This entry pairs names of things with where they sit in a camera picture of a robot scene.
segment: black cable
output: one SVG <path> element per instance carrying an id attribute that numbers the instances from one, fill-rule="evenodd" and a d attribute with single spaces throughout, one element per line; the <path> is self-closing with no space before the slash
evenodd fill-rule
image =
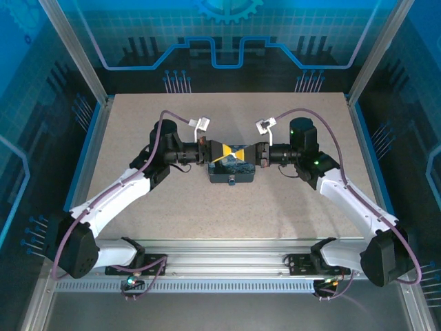
<path id="1" fill-rule="evenodd" d="M 278 171 L 280 171 L 280 173 L 281 173 L 283 176 L 288 177 L 288 178 L 298 178 L 298 175 L 297 175 L 297 176 L 288 176 L 287 174 L 284 174 L 284 173 L 282 172 L 282 169 L 280 169 L 281 166 L 282 166 L 281 164 L 278 165 Z"/>
<path id="2" fill-rule="evenodd" d="M 176 164 L 170 164 L 173 168 L 178 169 L 179 171 L 183 172 L 184 174 L 186 174 L 187 172 L 189 172 L 192 169 L 192 165 L 190 163 L 187 164 L 187 166 L 189 166 L 190 168 L 188 168 L 188 170 L 184 170 L 181 167 L 177 166 Z"/>

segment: gear logo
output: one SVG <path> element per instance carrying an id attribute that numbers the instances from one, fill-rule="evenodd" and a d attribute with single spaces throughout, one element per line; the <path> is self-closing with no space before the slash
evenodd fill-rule
<path id="1" fill-rule="evenodd" d="M 6 9 L 25 34 L 30 34 L 38 26 L 40 10 L 37 0 L 0 0 L 0 9 Z"/>
<path id="2" fill-rule="evenodd" d="M 199 14 L 207 19 L 214 19 L 216 23 L 239 23 L 241 19 L 248 19 L 249 14 L 257 13 L 257 6 L 263 5 L 263 0 L 194 0 Z"/>

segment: glass panel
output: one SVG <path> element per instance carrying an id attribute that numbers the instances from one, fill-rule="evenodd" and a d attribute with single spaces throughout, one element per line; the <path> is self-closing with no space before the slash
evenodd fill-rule
<path id="1" fill-rule="evenodd" d="M 61 5 L 110 94 L 348 92 L 395 0 Z"/>
<path id="2" fill-rule="evenodd" d="M 391 204 L 422 265 L 441 262 L 440 17 L 441 2 L 415 1 L 359 100 Z M 440 296 L 439 286 L 424 289 Z"/>
<path id="3" fill-rule="evenodd" d="M 17 330 L 44 219 L 63 209 L 96 101 L 38 1 L 0 8 L 0 315 Z"/>

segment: beige tabletop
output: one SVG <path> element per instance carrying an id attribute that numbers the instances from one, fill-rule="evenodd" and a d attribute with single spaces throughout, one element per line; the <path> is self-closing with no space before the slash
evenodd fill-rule
<path id="1" fill-rule="evenodd" d="M 148 144 L 162 110 L 186 119 L 212 121 L 207 139 L 226 144 L 267 141 L 254 123 L 292 108 L 320 113 L 342 147 L 348 177 L 368 197 L 373 192 L 348 107 L 342 93 L 118 94 L 115 96 L 89 198 L 109 186 Z M 273 127 L 276 143 L 289 142 L 286 117 Z M 320 149 L 337 160 L 325 127 L 313 119 Z M 182 141 L 193 130 L 178 124 Z M 100 234 L 101 239 L 268 239 L 359 237 L 350 221 L 327 198 L 300 179 L 283 177 L 276 166 L 256 168 L 253 183 L 212 184 L 207 166 L 183 174 L 172 168 L 162 184 L 127 207 Z M 295 174 L 294 167 L 284 171 Z"/>

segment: enclosure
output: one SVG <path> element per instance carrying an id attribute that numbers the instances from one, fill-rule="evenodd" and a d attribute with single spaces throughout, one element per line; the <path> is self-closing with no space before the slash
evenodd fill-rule
<path id="1" fill-rule="evenodd" d="M 292 330 L 301 318 L 305 330 L 439 328 L 441 2 L 0 0 L 0 8 L 2 330 Z M 163 288 L 139 302 L 126 303 L 122 278 L 102 270 L 51 280 L 39 245 L 46 220 L 117 179 L 161 110 L 206 115 L 207 137 L 245 146 L 266 139 L 255 121 L 291 108 L 316 110 L 335 130 L 349 178 L 396 215 L 427 265 L 421 285 L 377 288 L 361 274 L 330 304 L 290 290 L 286 254 L 327 237 L 361 239 L 335 206 L 277 167 L 233 187 L 210 183 L 206 168 L 173 169 L 116 217 L 101 239 L 128 236 L 172 258 Z M 275 141 L 288 140 L 287 123 L 274 128 Z M 192 129 L 178 130 L 192 140 Z"/>

